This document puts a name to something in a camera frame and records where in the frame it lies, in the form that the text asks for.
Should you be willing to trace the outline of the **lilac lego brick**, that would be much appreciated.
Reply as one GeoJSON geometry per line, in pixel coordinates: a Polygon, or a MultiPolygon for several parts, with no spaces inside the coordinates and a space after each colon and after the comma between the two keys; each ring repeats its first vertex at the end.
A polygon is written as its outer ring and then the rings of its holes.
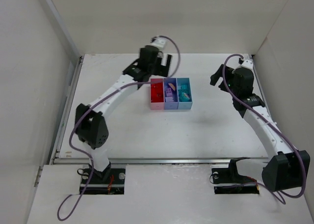
{"type": "Polygon", "coordinates": [[[170,87],[165,89],[165,97],[173,97],[173,90],[170,87]]]}

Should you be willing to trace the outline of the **teal lego brick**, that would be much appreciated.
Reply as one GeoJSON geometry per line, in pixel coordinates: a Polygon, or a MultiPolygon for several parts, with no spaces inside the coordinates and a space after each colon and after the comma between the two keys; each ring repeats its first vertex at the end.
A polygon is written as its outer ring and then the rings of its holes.
{"type": "Polygon", "coordinates": [[[178,96],[180,102],[190,102],[191,96],[187,84],[182,84],[178,87],[178,96]]]}

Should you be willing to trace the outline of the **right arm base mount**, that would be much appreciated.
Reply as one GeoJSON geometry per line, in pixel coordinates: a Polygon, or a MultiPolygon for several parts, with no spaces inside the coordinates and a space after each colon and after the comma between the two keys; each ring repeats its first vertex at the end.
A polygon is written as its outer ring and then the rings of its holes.
{"type": "Polygon", "coordinates": [[[214,185],[216,195],[260,194],[256,179],[238,173],[237,162],[248,159],[233,158],[227,165],[211,166],[209,181],[214,185]]]}

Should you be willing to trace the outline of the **red round lego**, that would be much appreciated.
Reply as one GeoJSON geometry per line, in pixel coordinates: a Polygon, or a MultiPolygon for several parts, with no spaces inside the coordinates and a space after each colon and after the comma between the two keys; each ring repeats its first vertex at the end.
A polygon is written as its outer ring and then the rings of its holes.
{"type": "Polygon", "coordinates": [[[151,103],[162,103],[163,99],[163,83],[151,85],[151,103]]]}

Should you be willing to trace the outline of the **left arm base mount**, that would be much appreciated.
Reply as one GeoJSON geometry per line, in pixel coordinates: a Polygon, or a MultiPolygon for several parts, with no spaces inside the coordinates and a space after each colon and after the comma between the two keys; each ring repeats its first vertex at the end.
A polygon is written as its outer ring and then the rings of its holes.
{"type": "Polygon", "coordinates": [[[103,181],[93,174],[84,195],[123,195],[125,191],[126,168],[111,168],[103,181]]]}

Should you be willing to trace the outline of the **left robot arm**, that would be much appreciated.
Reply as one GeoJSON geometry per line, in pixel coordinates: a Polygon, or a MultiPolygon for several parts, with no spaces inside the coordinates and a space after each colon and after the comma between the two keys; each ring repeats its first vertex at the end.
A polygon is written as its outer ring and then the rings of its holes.
{"type": "Polygon", "coordinates": [[[104,147],[109,137],[106,120],[129,95],[149,83],[152,75],[168,76],[172,56],[168,55],[166,64],[162,65],[165,45],[166,40],[162,38],[140,48],[138,58],[102,96],[76,108],[74,134],[87,145],[85,154],[89,157],[90,171],[102,180],[109,176],[111,169],[104,147]]]}

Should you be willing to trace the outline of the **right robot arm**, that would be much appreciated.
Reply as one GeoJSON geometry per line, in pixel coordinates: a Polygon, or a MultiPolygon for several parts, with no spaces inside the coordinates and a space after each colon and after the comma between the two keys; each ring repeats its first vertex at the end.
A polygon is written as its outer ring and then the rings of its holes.
{"type": "Polygon", "coordinates": [[[223,81],[219,88],[231,94],[234,108],[251,126],[267,152],[269,162],[262,169],[264,185],[273,192],[303,187],[310,155],[305,150],[299,151],[290,146],[282,137],[265,103],[253,93],[253,71],[243,66],[233,69],[220,65],[211,76],[210,84],[216,85],[220,78],[223,81]]]}

